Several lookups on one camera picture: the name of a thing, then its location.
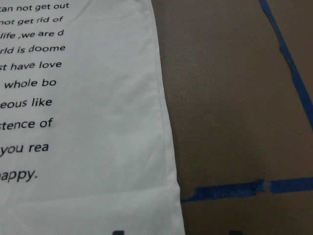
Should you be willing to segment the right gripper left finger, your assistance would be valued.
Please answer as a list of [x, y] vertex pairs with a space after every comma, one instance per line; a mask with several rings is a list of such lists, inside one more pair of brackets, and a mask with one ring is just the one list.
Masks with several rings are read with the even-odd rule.
[[114, 230], [112, 232], [112, 235], [125, 235], [125, 231], [124, 230]]

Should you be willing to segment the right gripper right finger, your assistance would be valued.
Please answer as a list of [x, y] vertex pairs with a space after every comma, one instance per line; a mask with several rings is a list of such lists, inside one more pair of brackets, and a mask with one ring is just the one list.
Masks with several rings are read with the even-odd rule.
[[242, 231], [231, 230], [229, 231], [229, 235], [244, 235]]

